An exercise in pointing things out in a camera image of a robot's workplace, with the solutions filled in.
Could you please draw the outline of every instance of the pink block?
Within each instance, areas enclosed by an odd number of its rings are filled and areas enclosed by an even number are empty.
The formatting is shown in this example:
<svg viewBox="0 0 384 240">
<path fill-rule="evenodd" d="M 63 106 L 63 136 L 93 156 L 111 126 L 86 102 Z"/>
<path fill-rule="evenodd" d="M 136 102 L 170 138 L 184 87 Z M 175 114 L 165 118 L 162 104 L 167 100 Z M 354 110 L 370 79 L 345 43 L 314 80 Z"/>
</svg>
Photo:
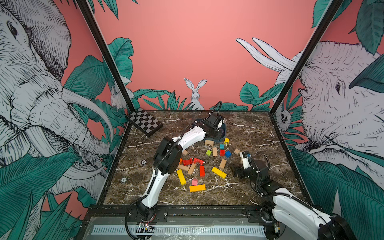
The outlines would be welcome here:
<svg viewBox="0 0 384 240">
<path fill-rule="evenodd" d="M 196 186 L 196 185 L 197 185 L 197 179 L 194 178 L 194 179 L 192 179 L 192 186 Z"/>
</svg>

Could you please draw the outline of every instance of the chessboard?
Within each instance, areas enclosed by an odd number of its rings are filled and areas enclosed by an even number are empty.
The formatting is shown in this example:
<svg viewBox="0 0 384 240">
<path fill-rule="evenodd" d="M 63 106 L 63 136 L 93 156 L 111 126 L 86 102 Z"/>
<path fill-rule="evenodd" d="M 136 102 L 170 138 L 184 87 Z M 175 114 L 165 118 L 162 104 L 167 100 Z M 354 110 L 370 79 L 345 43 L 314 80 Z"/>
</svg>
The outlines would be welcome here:
<svg viewBox="0 0 384 240">
<path fill-rule="evenodd" d="M 150 115 L 142 108 L 139 108 L 128 115 L 128 120 L 140 131 L 142 131 L 147 137 L 154 134 L 163 126 L 159 120 L 157 120 L 154 116 Z"/>
</svg>

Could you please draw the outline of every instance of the elephant eye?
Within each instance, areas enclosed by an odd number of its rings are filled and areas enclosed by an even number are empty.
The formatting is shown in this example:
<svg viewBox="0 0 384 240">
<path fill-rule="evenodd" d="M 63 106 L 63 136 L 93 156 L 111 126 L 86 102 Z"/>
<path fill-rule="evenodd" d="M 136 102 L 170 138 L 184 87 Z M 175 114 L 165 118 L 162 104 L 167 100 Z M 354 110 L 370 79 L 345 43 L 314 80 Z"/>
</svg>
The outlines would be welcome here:
<svg viewBox="0 0 384 240">
<path fill-rule="evenodd" d="M 10 21 L 7 22 L 7 26 L 9 28 L 9 30 L 11 31 L 13 37 L 16 38 L 16 36 L 18 35 L 16 28 L 12 25 L 12 23 Z"/>
<path fill-rule="evenodd" d="M 340 95 L 340 83 L 336 84 L 336 91 Z"/>
</svg>

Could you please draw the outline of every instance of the ventilation grille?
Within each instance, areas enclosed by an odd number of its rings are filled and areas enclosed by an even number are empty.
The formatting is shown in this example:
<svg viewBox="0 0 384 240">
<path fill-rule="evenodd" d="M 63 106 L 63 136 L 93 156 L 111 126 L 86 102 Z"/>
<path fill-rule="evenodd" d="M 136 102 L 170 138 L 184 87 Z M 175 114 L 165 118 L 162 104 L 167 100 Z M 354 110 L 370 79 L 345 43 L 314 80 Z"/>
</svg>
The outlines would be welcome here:
<svg viewBox="0 0 384 240">
<path fill-rule="evenodd" d="M 151 232 L 143 233 L 144 229 L 136 225 L 129 225 L 129 231 L 136 235 L 148 235 L 153 233 L 156 236 L 169 235 L 242 235 L 252 237 L 264 237 L 263 226 L 179 226 L 179 225 L 156 225 Z M 95 225 L 91 235 L 127 235 L 124 225 Z"/>
</svg>

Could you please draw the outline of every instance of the marble table surface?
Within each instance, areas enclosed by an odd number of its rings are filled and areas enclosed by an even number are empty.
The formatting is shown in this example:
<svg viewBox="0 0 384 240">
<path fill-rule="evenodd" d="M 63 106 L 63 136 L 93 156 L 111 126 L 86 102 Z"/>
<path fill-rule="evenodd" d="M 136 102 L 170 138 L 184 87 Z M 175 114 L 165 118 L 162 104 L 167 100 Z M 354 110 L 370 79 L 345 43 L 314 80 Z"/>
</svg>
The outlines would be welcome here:
<svg viewBox="0 0 384 240">
<path fill-rule="evenodd" d="M 128 140 L 119 160 L 104 204 L 130 204 L 140 197 L 151 178 L 153 156 L 159 143 L 165 136 L 176 137 L 184 127 L 197 118 L 204 118 L 207 112 L 161 112 L 150 111 L 164 126 L 151 137 L 132 126 Z M 275 129 L 267 113 L 222 113 L 227 127 L 226 137 L 230 139 L 226 146 L 230 152 L 237 148 L 248 150 L 253 158 L 264 159 L 266 154 L 271 162 L 270 177 L 282 184 L 297 197 L 303 199 L 299 184 L 288 163 L 287 157 L 277 137 Z M 172 173 L 162 188 L 158 204 L 174 205 L 253 205 L 261 204 L 262 199 L 253 192 L 248 179 L 239 180 L 233 177 L 230 166 L 240 166 L 240 157 L 232 154 L 227 158 L 223 170 L 227 173 L 225 179 L 211 172 L 213 167 L 219 167 L 225 157 L 207 156 L 205 152 L 211 149 L 204 146 L 204 141 L 195 143 L 187 149 L 184 160 L 198 158 L 204 161 L 205 177 L 201 178 L 196 167 L 192 175 L 183 171 L 187 184 L 182 186 L 176 172 Z M 197 178 L 197 184 L 205 184 L 206 191 L 189 192 L 192 179 Z"/>
</svg>

